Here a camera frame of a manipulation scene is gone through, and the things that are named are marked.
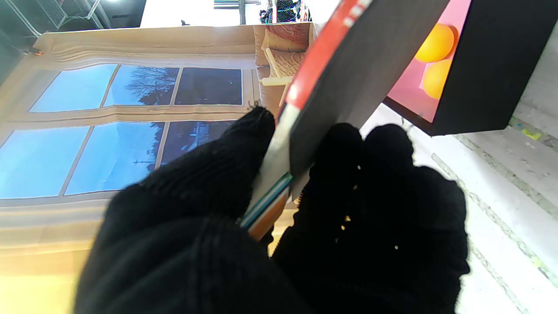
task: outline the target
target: window pane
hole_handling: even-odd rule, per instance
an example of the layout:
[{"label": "window pane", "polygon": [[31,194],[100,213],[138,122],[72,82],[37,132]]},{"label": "window pane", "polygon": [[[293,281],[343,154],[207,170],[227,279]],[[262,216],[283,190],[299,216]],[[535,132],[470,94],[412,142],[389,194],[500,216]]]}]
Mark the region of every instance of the window pane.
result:
[{"label": "window pane", "polygon": [[15,131],[0,148],[0,198],[57,196],[88,129]]},{"label": "window pane", "polygon": [[58,112],[99,108],[115,64],[62,71],[30,112]]},{"label": "window pane", "polygon": [[184,68],[175,104],[242,105],[242,70]]},{"label": "window pane", "polygon": [[112,191],[155,168],[164,122],[115,122],[93,128],[66,194]]},{"label": "window pane", "polygon": [[171,122],[163,149],[162,164],[168,164],[182,154],[221,137],[234,121]]},{"label": "window pane", "polygon": [[110,85],[104,106],[170,104],[178,68],[122,65]]}]

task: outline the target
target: window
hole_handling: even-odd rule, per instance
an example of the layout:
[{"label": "window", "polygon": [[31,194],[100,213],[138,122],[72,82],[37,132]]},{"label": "window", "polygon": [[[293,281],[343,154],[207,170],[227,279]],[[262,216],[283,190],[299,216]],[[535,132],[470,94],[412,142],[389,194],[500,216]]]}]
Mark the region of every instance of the window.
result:
[{"label": "window", "polygon": [[115,68],[115,64],[104,64],[60,72],[30,111],[57,112],[99,108]]},{"label": "window", "polygon": [[175,104],[242,105],[242,73],[229,69],[186,68]]},{"label": "window", "polygon": [[0,207],[107,199],[219,138],[258,97],[252,70],[106,64],[47,77],[0,129]]},{"label": "window", "polygon": [[242,106],[254,101],[246,93],[252,91],[251,84],[249,70],[103,64],[62,71],[29,111],[77,111],[116,105]]},{"label": "window", "polygon": [[155,169],[165,123],[114,122],[93,128],[64,194],[120,190]]},{"label": "window", "polygon": [[178,68],[122,65],[110,85],[104,105],[170,104],[178,72]]},{"label": "window", "polygon": [[168,164],[196,147],[218,139],[233,121],[171,122],[162,164]]},{"label": "window", "polygon": [[87,129],[13,132],[0,148],[0,198],[57,196]]}]

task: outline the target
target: gloved hand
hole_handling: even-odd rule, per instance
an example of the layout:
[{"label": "gloved hand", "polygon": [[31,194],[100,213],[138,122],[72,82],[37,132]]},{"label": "gloved hand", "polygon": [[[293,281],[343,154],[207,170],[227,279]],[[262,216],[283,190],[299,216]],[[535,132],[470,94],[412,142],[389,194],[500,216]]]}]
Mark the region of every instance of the gloved hand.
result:
[{"label": "gloved hand", "polygon": [[275,121],[262,107],[120,191],[81,275],[76,313],[309,312],[235,223]]},{"label": "gloved hand", "polygon": [[412,154],[396,125],[364,141],[346,124],[325,136],[273,255],[311,305],[453,312],[469,272],[465,198],[455,182],[414,166]]}]

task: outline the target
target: beige curtain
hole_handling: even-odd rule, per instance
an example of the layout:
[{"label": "beige curtain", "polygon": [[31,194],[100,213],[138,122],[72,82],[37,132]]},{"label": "beige curtain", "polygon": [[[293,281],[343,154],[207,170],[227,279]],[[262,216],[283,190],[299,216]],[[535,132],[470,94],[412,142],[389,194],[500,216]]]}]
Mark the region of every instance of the beige curtain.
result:
[{"label": "beige curtain", "polygon": [[35,66],[73,70],[103,63],[253,69],[252,26],[125,28],[44,34]]}]

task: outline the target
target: white wall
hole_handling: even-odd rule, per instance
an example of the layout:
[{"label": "white wall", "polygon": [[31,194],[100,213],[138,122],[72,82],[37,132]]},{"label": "white wall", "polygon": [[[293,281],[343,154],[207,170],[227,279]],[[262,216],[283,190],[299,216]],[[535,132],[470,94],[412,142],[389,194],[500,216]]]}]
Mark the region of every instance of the white wall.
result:
[{"label": "white wall", "polygon": [[[262,5],[246,5],[246,24],[259,24]],[[180,20],[195,26],[232,26],[240,24],[240,13],[233,9],[214,9],[213,0],[147,0],[141,27],[181,26]]]}]

